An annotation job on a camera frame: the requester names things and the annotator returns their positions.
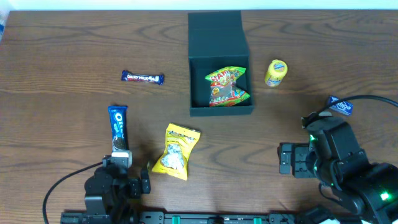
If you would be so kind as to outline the blue Oreo cookie pack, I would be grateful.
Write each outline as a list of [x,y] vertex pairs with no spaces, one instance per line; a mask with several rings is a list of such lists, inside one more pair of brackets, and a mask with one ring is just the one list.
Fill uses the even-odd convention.
[[111,105],[108,107],[109,121],[112,129],[112,151],[127,149],[126,132],[126,111],[127,106]]

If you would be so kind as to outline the yellow snack bag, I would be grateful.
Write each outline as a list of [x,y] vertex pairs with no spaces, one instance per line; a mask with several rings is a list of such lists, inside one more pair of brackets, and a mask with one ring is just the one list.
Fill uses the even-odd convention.
[[170,123],[165,132],[165,149],[152,172],[187,180],[188,161],[201,132]]

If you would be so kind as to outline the green Haribo gummy bag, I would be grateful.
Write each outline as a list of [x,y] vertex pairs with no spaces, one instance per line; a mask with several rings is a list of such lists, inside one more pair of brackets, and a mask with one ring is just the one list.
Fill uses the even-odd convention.
[[246,72],[244,67],[221,68],[205,77],[210,82],[210,107],[230,107],[250,98],[250,94],[236,86],[237,79]]

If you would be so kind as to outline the Dairy Milk chocolate bar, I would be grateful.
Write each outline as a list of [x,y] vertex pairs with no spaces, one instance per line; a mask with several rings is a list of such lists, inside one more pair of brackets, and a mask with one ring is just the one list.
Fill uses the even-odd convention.
[[125,82],[144,82],[162,85],[164,83],[164,75],[144,75],[139,73],[132,73],[128,70],[123,70],[121,74],[121,81]]

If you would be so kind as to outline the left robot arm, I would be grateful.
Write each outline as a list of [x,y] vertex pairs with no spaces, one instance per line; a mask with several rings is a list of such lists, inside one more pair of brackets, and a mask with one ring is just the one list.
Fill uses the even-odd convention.
[[128,168],[115,164],[100,167],[85,182],[84,212],[63,212],[61,224],[139,223],[136,204],[151,191],[149,170],[129,177]]

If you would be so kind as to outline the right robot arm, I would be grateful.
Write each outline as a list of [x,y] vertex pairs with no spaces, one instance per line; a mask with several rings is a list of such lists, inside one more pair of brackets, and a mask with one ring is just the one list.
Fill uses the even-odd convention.
[[372,164],[360,148],[340,158],[315,144],[283,142],[277,152],[281,174],[318,179],[337,204],[369,223],[397,221],[396,166]]

